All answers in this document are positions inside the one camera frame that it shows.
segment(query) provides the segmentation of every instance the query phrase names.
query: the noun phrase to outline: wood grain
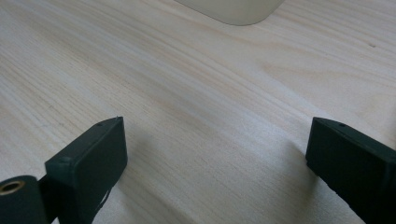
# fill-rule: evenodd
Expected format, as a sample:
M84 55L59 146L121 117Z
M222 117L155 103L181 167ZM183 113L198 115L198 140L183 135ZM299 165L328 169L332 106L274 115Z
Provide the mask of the wood grain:
M172 0L0 1L0 179L124 116L94 223L362 223L304 153L314 116L396 147L395 11L286 0L231 26Z

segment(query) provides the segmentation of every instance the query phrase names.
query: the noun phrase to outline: beige object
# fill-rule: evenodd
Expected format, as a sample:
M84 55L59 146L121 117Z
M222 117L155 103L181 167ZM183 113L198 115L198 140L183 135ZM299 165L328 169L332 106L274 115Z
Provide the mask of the beige object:
M176 0L218 21L250 25L267 18L284 0Z
M0 179L123 116L94 224L363 224L304 154L313 116L396 147L395 11L290 0L230 26L173 0L1 0Z

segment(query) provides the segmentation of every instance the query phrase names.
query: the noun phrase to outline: screw hole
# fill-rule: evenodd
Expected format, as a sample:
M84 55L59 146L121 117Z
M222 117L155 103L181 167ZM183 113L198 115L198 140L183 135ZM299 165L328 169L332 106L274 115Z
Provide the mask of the screw hole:
M5 185L0 187L0 196L11 194L17 191L18 189L21 189L23 185L24 185L24 181L21 180L11 181L9 183L6 183Z

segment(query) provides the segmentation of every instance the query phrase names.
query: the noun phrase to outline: table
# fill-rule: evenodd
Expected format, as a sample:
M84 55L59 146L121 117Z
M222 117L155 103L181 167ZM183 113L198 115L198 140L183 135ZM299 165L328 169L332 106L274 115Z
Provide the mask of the table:
M395 148L396 3L286 0L231 26L172 0L0 2L0 179L124 116L94 223L362 223L305 165L313 117Z

